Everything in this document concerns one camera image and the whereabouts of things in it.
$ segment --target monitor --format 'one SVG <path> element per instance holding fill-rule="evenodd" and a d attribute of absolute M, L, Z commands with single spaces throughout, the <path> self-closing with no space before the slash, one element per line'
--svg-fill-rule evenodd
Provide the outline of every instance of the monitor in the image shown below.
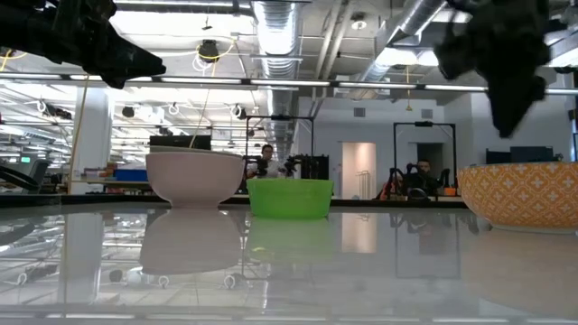
<path fill-rule="evenodd" d="M 554 149 L 550 146 L 510 147 L 513 163 L 545 163 L 554 161 Z"/>
<path fill-rule="evenodd" d="M 210 135 L 197 135 L 192 147 L 195 149 L 210 150 Z M 188 148 L 192 141 L 192 135 L 151 135 L 151 146 L 172 146 Z"/>

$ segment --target silver duct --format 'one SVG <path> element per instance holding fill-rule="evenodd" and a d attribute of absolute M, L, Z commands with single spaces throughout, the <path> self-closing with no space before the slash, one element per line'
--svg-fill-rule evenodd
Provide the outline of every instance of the silver duct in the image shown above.
<path fill-rule="evenodd" d="M 294 55 L 298 48 L 299 5 L 287 2 L 259 1 L 253 3 L 257 25 L 257 38 L 261 54 L 269 56 Z M 297 61 L 284 59 L 262 60 L 263 74 L 268 79 L 295 79 Z M 267 91 L 269 115 L 296 115 L 294 94 L 287 90 Z M 294 122 L 272 122 L 271 132 L 277 143 L 281 157 L 289 153 L 293 135 L 287 130 L 294 130 Z"/>
<path fill-rule="evenodd" d="M 231 14 L 253 17 L 248 0 L 187 1 L 187 0 L 116 0 L 117 10 L 150 13 Z"/>
<path fill-rule="evenodd" d="M 416 35 L 425 27 L 445 6 L 445 0 L 407 0 L 403 12 L 389 23 L 385 33 L 379 35 L 379 43 L 384 48 L 406 37 Z M 358 81 L 379 82 L 390 66 L 384 64 L 387 51 L 382 51 L 368 68 L 359 76 Z"/>

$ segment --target doorway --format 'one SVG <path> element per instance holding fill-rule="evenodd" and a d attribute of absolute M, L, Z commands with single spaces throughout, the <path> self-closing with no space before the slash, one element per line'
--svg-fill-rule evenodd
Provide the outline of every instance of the doorway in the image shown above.
<path fill-rule="evenodd" d="M 341 197 L 371 200 L 376 196 L 376 144 L 343 143 Z"/>
<path fill-rule="evenodd" d="M 417 144 L 417 159 L 426 159 L 430 162 L 432 175 L 440 175 L 443 171 L 443 166 L 449 165 L 449 162 L 443 160 L 443 146 L 444 144 Z"/>

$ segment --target floral pattern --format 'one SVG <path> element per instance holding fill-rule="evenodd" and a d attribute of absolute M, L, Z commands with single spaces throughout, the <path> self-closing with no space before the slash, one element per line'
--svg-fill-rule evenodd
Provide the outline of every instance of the floral pattern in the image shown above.
<path fill-rule="evenodd" d="M 475 166 L 458 177 L 468 208 L 492 224 L 578 228 L 578 163 Z"/>

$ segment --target reflective tabletop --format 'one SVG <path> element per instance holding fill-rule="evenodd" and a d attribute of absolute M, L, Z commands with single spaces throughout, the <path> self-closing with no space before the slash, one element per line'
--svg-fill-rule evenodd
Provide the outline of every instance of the reflective tabletop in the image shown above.
<path fill-rule="evenodd" d="M 578 324 L 578 237 L 499 230 L 465 209 L 0 215 L 0 324 Z"/>

